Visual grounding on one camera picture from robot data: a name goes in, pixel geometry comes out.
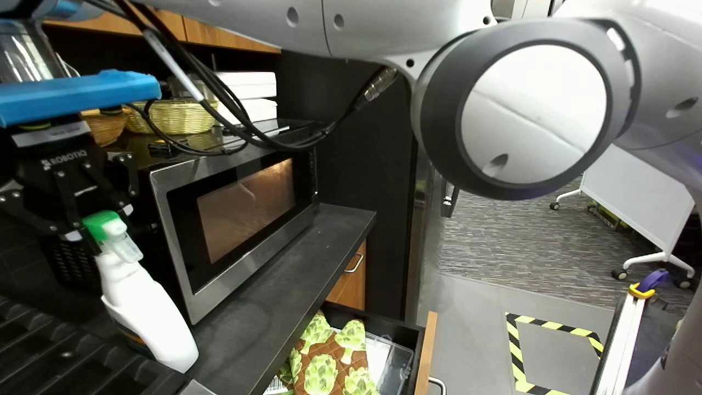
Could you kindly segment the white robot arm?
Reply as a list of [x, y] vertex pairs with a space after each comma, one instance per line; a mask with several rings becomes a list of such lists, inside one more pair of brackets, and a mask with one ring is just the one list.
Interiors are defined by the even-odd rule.
[[700, 190], [700, 0], [567, 0], [508, 22], [491, 0], [123, 1], [399, 70], [424, 151], [483, 198], [540, 198], [611, 146]]

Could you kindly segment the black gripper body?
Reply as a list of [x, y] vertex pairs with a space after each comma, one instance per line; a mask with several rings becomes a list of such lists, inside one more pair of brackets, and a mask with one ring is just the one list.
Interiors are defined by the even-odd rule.
[[138, 179], [127, 153], [107, 155], [86, 121], [2, 131], [0, 212], [31, 227], [78, 227], [96, 211], [135, 212]]

